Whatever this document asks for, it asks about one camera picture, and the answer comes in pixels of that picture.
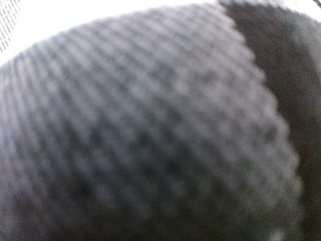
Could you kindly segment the black white plaid shirt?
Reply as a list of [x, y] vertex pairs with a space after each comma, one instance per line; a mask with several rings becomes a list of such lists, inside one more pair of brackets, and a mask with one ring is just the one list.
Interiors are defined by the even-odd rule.
[[320, 240], [320, 20], [157, 8], [10, 59], [1, 240]]

